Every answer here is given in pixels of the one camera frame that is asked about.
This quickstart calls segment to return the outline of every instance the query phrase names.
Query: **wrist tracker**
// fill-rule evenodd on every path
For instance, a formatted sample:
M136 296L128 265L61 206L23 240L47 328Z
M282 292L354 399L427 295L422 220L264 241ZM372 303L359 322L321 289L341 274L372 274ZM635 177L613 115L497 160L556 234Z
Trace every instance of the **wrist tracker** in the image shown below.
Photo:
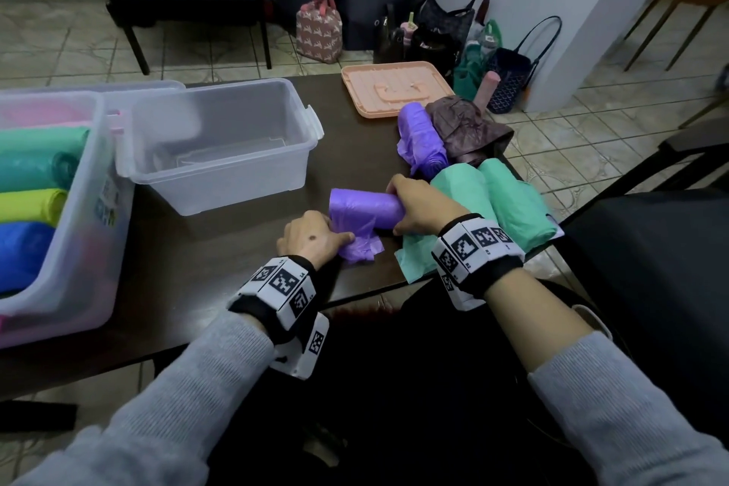
M524 264L524 251L504 229L477 213L443 227L431 253L443 285L460 311L483 305L479 298L487 289Z
M301 256L273 258L235 293L228 309L256 317L273 342L272 369L302 380L314 371L329 320L316 311L316 270Z

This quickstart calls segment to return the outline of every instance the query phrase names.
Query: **gray sweater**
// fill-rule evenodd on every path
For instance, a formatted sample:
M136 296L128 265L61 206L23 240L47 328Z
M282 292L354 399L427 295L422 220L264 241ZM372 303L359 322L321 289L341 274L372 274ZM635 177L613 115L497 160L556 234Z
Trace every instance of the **gray sweater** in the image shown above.
M205 460L273 359L268 337L223 312L103 431L88 427L15 486L199 486ZM729 484L729 453L593 333L530 380L601 484Z

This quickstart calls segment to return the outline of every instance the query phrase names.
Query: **purple garbage bag roll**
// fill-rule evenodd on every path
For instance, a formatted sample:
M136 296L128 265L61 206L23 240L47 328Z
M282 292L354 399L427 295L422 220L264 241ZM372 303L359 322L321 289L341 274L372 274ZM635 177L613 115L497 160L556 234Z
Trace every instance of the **purple garbage bag roll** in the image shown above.
M410 175L419 171L430 181L448 167L445 146L421 103L406 104L397 115L400 141L397 153L410 164Z
M374 260L375 254L384 250L375 229L392 229L405 214L393 194L333 188L329 197L332 230L354 233L354 242L339 251L349 263Z

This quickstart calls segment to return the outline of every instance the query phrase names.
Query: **dark wooden table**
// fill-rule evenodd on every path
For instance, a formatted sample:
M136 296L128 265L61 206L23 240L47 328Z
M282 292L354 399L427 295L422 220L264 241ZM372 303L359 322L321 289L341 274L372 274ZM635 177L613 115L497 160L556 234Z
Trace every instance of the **dark wooden table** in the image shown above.
M291 79L322 122L306 184L297 191L182 217L137 186L114 313L104 326L0 350L0 400L66 384L149 359L195 339L261 262L274 255L284 225L308 209L327 212L334 187L382 191L407 173L397 155L394 118L365 119L341 76ZM330 303L405 284L394 251L370 264L343 266Z

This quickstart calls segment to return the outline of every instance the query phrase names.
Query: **pink plastic tray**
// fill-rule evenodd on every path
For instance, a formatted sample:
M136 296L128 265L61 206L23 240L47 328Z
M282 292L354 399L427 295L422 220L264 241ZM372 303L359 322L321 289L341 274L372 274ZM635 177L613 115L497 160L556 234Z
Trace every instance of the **pink plastic tray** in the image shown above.
M365 118L391 118L407 103L425 105L453 94L429 62L346 66L342 79L357 112Z

